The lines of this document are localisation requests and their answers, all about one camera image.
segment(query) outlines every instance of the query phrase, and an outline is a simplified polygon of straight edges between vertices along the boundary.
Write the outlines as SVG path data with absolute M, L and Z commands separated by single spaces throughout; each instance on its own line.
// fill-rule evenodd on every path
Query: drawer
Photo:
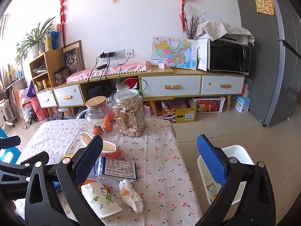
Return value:
M 38 100 L 40 102 L 40 106 L 42 108 L 47 108 L 47 107 L 56 107 L 58 106 L 55 97 L 53 96 L 52 90 L 38 93 L 37 94 Z
M 54 92 L 60 107 L 84 105 L 78 85 L 58 88 Z
M 150 76 L 141 79 L 144 98 L 200 94 L 201 76 Z
M 203 76 L 201 95 L 241 94 L 244 77 Z

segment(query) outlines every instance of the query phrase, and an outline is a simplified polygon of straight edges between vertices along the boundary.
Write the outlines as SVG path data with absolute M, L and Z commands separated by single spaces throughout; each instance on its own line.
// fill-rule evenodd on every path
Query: floral cloth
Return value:
M 199 24 L 196 36 L 201 36 L 203 33 L 206 33 L 211 41 L 221 38 L 227 33 L 237 35 L 248 35 L 249 42 L 253 45 L 255 41 L 255 38 L 247 29 L 220 21 L 207 21 L 202 24 Z
M 117 127 L 108 136 L 103 136 L 104 140 L 121 148 L 120 160 L 136 163 L 139 180 L 132 184 L 143 198 L 144 211 L 136 214 L 123 202 L 117 180 L 100 179 L 103 185 L 110 187 L 111 196 L 123 208 L 120 213 L 102 221 L 108 226 L 193 226 L 202 217 L 202 213 L 171 124 L 152 119 L 147 119 L 146 122 L 147 128 L 138 138 L 121 137 Z M 74 154 L 83 147 L 80 133 L 75 120 L 45 123 L 27 144 L 19 162 L 43 150 L 49 152 L 53 162 L 58 162 L 61 155 Z M 59 193 L 59 198 L 67 216 L 75 219 L 64 194 Z M 24 199 L 15 202 L 22 217 L 24 203 Z

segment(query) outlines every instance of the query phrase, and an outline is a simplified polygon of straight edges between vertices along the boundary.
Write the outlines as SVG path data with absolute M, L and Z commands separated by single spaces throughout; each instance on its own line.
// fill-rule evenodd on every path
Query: refrigerator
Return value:
M 301 85 L 301 21 L 289 0 L 273 0 L 274 15 L 256 12 L 255 0 L 237 0 L 251 47 L 249 110 L 264 126 L 289 118 Z

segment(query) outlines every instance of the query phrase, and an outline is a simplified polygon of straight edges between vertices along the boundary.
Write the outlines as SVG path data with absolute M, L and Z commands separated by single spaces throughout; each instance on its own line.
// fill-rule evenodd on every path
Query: potted plant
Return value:
M 40 47 L 45 48 L 43 41 L 45 40 L 47 31 L 52 26 L 54 18 L 48 19 L 41 27 L 41 23 L 38 23 L 37 27 L 32 29 L 30 33 L 26 33 L 24 39 L 17 44 L 17 54 L 21 61 L 26 58 L 30 48 L 34 58 L 39 55 Z

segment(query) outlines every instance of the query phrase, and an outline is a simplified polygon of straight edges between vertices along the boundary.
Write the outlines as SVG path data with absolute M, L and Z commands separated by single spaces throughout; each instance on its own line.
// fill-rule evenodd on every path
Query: blue gripper pad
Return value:
M 227 181 L 226 168 L 215 153 L 213 145 L 204 134 L 198 137 L 197 148 L 214 181 L 225 186 Z
M 84 183 L 102 152 L 103 141 L 95 136 L 86 148 L 79 149 L 73 156 L 73 174 L 76 186 Z

